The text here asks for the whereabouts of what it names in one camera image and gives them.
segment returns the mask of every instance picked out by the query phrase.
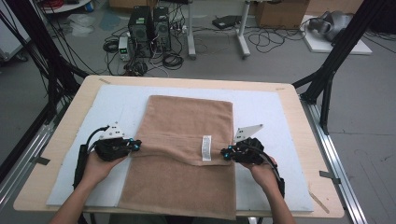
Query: person's right hand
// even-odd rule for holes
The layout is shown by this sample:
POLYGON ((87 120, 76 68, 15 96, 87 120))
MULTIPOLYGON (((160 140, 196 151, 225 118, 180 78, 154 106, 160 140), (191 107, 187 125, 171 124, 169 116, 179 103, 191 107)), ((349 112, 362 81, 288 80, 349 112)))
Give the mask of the person's right hand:
POLYGON ((264 192, 268 192, 270 189, 277 189, 276 176, 271 166, 267 163, 261 165, 241 163, 243 166, 248 168, 253 176, 254 180, 262 187, 264 192))

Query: desk leg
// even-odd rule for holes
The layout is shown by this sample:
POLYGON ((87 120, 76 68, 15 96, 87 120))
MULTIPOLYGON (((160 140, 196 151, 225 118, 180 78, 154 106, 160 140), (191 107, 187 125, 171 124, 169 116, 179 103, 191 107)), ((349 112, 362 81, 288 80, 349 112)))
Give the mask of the desk leg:
POLYGON ((236 30, 236 35, 238 37, 239 43, 241 44, 241 48, 242 48, 242 52, 243 52, 243 55, 242 55, 243 59, 246 59, 246 57, 250 56, 250 51, 248 50, 248 44, 244 37, 249 7, 250 7, 250 1, 246 1, 245 6, 244 6, 244 11, 242 14, 241 28, 236 30))
POLYGON ((195 53, 194 36, 192 34, 192 0, 189 1, 189 28, 187 35, 187 44, 189 46, 189 56, 192 60, 197 58, 195 53))

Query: human hand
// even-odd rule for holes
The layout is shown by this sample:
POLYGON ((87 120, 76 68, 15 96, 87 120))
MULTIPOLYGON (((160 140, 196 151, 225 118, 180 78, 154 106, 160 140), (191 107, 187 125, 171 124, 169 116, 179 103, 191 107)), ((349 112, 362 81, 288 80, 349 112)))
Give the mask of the human hand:
POLYGON ((94 188, 98 183, 104 180, 114 166, 125 160, 126 157, 118 158, 114 161, 103 161, 95 151, 91 152, 84 170, 84 176, 80 185, 87 185, 94 188))
MULTIPOLYGON (((273 157, 271 157, 271 160, 274 164, 276 164, 276 161, 273 157)), ((269 192, 271 189, 278 189, 276 176, 269 164, 241 164, 249 169, 251 175, 253 176, 253 179, 262 187, 262 190, 264 190, 265 193, 269 192)))

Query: forearm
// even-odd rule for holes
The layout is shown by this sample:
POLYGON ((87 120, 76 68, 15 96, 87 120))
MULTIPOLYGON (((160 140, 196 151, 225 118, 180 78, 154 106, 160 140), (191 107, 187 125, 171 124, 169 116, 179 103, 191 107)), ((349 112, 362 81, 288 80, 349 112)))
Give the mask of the forearm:
POLYGON ((91 185, 83 183, 79 184, 52 218, 50 223, 76 224, 92 189, 93 186, 91 185))
POLYGON ((263 189, 271 206, 275 224, 295 224, 294 217, 285 203, 278 188, 263 189))

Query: person's left hand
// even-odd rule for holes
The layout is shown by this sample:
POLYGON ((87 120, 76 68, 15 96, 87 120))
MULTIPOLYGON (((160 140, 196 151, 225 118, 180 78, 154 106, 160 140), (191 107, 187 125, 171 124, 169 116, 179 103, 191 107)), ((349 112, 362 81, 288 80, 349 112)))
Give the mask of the person's left hand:
POLYGON ((94 188, 108 176, 114 166, 125 160, 125 158, 126 157, 119 158, 114 161, 103 161, 95 151, 91 152, 80 184, 86 184, 94 188))

